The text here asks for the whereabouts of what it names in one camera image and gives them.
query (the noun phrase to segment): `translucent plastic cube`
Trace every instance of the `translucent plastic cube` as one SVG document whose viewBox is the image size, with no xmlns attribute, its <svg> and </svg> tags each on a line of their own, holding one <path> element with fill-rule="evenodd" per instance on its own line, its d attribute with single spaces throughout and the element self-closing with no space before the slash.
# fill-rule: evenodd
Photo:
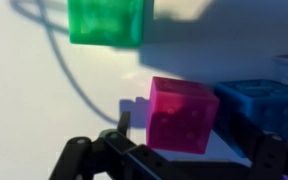
<svg viewBox="0 0 288 180">
<path fill-rule="evenodd" d="M 153 77 L 146 121 L 147 145 L 205 153 L 219 100 L 202 84 Z"/>
<path fill-rule="evenodd" d="M 228 124 L 232 112 L 240 112 L 268 133 L 288 141 L 288 86 L 269 80 L 247 80 L 218 83 L 215 95 L 220 99 L 216 132 L 232 145 Z"/>
<path fill-rule="evenodd" d="M 68 0 L 71 43 L 137 47 L 144 0 Z"/>
</svg>

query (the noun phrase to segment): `blue cube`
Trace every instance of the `blue cube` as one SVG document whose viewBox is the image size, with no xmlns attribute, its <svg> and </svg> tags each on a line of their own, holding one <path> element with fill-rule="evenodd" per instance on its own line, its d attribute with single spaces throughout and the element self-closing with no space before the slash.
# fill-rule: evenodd
<svg viewBox="0 0 288 180">
<path fill-rule="evenodd" d="M 215 86 L 215 95 L 220 108 L 214 129 L 233 149 L 239 151 L 228 135 L 232 112 L 242 113 L 263 131 L 288 141 L 287 85 L 270 80 L 221 82 Z"/>
</svg>

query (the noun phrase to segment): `pink cube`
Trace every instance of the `pink cube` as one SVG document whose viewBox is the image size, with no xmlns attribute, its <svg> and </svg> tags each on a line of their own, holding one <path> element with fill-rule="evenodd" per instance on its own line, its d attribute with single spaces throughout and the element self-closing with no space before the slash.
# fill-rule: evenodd
<svg viewBox="0 0 288 180">
<path fill-rule="evenodd" d="M 219 99 L 195 82 L 153 77 L 147 146 L 204 154 Z"/>
</svg>

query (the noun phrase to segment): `white backdrop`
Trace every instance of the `white backdrop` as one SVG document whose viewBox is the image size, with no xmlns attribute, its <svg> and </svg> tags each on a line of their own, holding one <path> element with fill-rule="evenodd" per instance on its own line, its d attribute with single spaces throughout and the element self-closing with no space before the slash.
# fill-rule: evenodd
<svg viewBox="0 0 288 180">
<path fill-rule="evenodd" d="M 155 0 L 154 13 L 147 0 L 144 44 L 132 50 L 70 44 L 66 2 L 39 2 L 0 0 L 0 180 L 47 179 L 68 139 L 95 140 L 121 110 L 145 143 L 146 101 L 135 99 L 148 98 L 152 76 L 272 79 L 271 58 L 288 54 L 284 0 Z M 161 153 L 247 163 L 214 133 L 204 156 Z"/>
</svg>

